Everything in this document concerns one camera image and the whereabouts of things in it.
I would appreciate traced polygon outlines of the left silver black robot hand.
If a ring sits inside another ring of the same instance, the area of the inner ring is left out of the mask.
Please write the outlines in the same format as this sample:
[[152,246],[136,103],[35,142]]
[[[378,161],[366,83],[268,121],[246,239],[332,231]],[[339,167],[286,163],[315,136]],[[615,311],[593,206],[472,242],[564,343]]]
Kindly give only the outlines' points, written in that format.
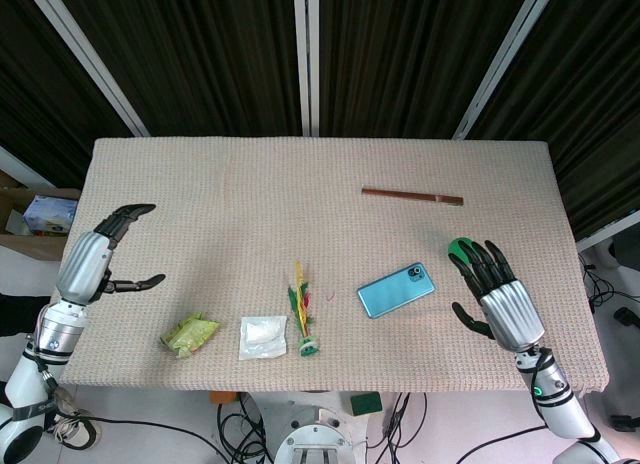
[[61,298],[77,305],[89,305],[103,294],[141,292],[159,285],[165,274],[143,281],[112,280],[109,268],[116,249],[129,226],[155,204],[129,204],[113,211],[92,231],[83,233],[63,262],[56,287]]

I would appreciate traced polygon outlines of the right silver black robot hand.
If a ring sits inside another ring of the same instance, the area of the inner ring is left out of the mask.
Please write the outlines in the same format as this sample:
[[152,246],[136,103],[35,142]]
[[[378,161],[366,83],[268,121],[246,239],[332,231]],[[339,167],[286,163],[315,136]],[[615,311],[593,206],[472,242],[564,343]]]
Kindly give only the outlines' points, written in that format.
[[537,347],[545,333],[542,320],[502,251],[489,240],[479,244],[458,239],[456,243],[465,257],[451,252],[449,260],[486,317],[484,322],[476,320],[454,302],[451,307],[458,320],[507,351],[522,353]]

